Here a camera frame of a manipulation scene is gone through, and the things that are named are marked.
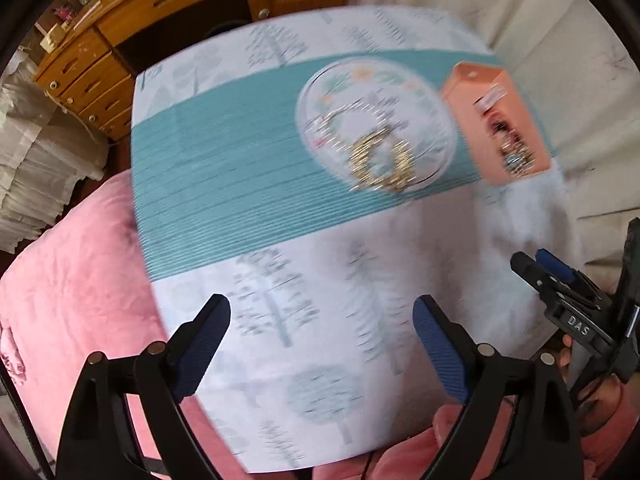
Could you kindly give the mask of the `person's hand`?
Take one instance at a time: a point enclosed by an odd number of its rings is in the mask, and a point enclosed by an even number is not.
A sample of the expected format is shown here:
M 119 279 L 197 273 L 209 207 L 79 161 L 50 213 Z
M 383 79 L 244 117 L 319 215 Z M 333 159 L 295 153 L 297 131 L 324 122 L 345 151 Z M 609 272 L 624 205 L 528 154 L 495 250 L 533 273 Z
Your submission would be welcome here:
M 562 349 L 556 355 L 556 362 L 566 382 L 570 378 L 572 344 L 573 339 L 563 335 Z M 587 400 L 577 410 L 577 425 L 580 435 L 587 437 L 603 428 L 617 411 L 623 395 L 622 384 L 615 376 L 610 376 L 602 382 L 596 380 L 580 395 L 586 396 Z

